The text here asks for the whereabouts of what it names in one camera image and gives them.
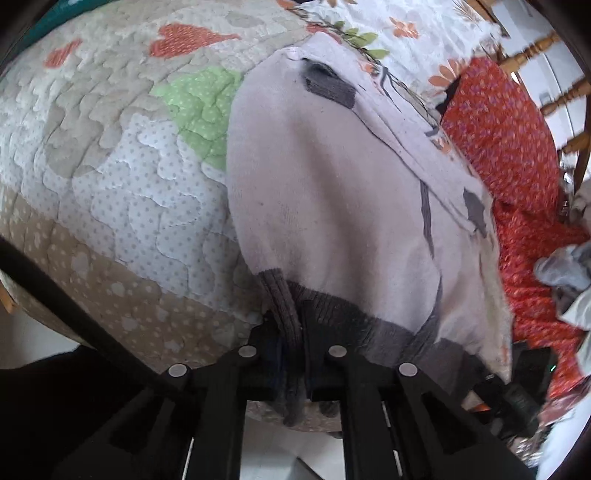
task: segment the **polka dot fabric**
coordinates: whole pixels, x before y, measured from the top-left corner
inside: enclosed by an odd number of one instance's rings
[[[556,318],[551,289],[535,279],[533,267],[589,236],[556,219],[558,165],[548,126],[521,86],[486,58],[474,59],[462,74],[441,124],[495,198],[499,269],[515,315],[514,340],[556,351],[548,394],[560,397],[582,380],[575,354],[585,332]]]
[[[441,123],[493,197],[528,212],[553,212],[556,147],[528,93],[487,57],[473,59]]]

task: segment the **orange flower print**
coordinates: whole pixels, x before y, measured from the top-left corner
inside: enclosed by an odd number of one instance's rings
[[[408,37],[414,38],[415,40],[419,37],[417,27],[414,26],[414,23],[401,22],[392,17],[390,17],[390,21],[394,24],[394,37]]]
[[[68,45],[63,48],[56,48],[47,56],[43,62],[43,65],[48,69],[56,69],[61,67],[67,60],[68,56],[70,56],[70,53],[77,49],[81,43],[82,40],[77,38],[74,41],[68,43]]]
[[[339,45],[343,43],[343,40],[341,39],[341,37],[339,37],[336,33],[333,33],[328,28],[321,27],[320,25],[314,25],[314,24],[309,23],[306,26],[306,31],[310,32],[311,34],[315,34],[316,32],[324,32],[324,33],[330,35],[331,37],[333,37],[335,42],[337,42]]]
[[[431,143],[437,147],[438,150],[447,154],[452,151],[452,146],[445,138],[432,138]]]
[[[365,73],[369,73],[372,77],[378,74],[378,69],[373,63],[364,60],[358,60],[358,63],[359,68]]]
[[[165,59],[185,55],[198,48],[224,40],[240,39],[240,36],[236,34],[220,35],[204,27],[195,27],[195,25],[182,23],[163,25],[158,30],[158,33],[164,38],[155,40],[150,44],[150,56]]]
[[[434,75],[429,78],[429,83],[434,87],[446,89],[467,66],[467,63],[464,60],[449,59],[447,62],[450,68],[447,68],[445,65],[439,65],[441,76]]]
[[[379,74],[379,70],[376,67],[376,65],[364,60],[358,60],[357,62],[359,63],[359,68],[363,70],[365,73],[369,74],[369,76],[371,77],[371,81],[374,84],[374,87],[378,91],[378,93],[380,95],[383,95],[384,92],[382,91],[382,89],[378,85],[378,82],[376,81],[376,78]]]
[[[336,7],[336,0],[327,0],[327,2],[332,8]],[[357,2],[355,0],[345,0],[345,3],[357,5]]]
[[[292,0],[275,0],[277,2],[277,5],[279,5],[281,8],[284,9],[288,9],[291,7],[295,7],[297,5],[297,3],[293,2]]]

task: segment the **clothing pile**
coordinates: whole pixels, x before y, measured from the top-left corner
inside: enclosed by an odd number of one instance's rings
[[[589,234],[556,214],[558,161],[548,125],[528,93],[487,58],[462,73],[441,122],[495,198],[501,246],[499,269],[515,315],[515,341],[552,347],[558,367],[550,399],[583,379],[576,352],[585,332],[558,320],[550,288],[534,276],[535,263],[558,248],[582,244]]]
[[[591,181],[587,180],[575,195],[570,220],[589,232],[591,226]],[[591,375],[591,242],[568,245],[538,260],[534,274],[552,287],[557,316],[563,322],[587,332],[576,353],[581,373]]]

